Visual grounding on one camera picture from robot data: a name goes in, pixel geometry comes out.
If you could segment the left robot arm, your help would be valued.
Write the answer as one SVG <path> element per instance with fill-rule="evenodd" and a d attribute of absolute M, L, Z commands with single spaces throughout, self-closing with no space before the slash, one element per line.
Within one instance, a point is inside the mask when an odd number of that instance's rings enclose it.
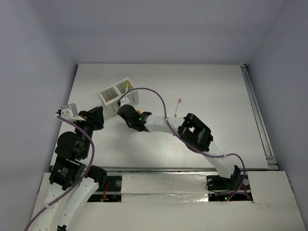
<path fill-rule="evenodd" d="M 49 181 L 61 190 L 48 205 L 53 212 L 61 211 L 56 229 L 70 231 L 87 200 L 96 190 L 106 186 L 106 170 L 92 164 L 95 155 L 92 136 L 104 127 L 103 108 L 79 112 L 75 104 L 68 104 L 55 116 L 75 130 L 64 132 L 57 139 L 56 160 Z"/>

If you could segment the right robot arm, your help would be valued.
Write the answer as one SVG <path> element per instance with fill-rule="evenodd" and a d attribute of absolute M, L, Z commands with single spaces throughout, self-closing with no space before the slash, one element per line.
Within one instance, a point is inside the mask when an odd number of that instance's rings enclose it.
<path fill-rule="evenodd" d="M 170 133 L 179 138 L 189 150 L 204 156 L 218 173 L 218 180 L 214 180 L 212 186 L 217 183 L 219 190 L 222 187 L 236 190 L 242 186 L 240 168 L 227 159 L 227 155 L 215 143 L 211 129 L 194 114 L 165 117 L 151 112 L 139 113 L 128 104 L 121 106 L 117 114 L 129 128 L 139 132 Z"/>

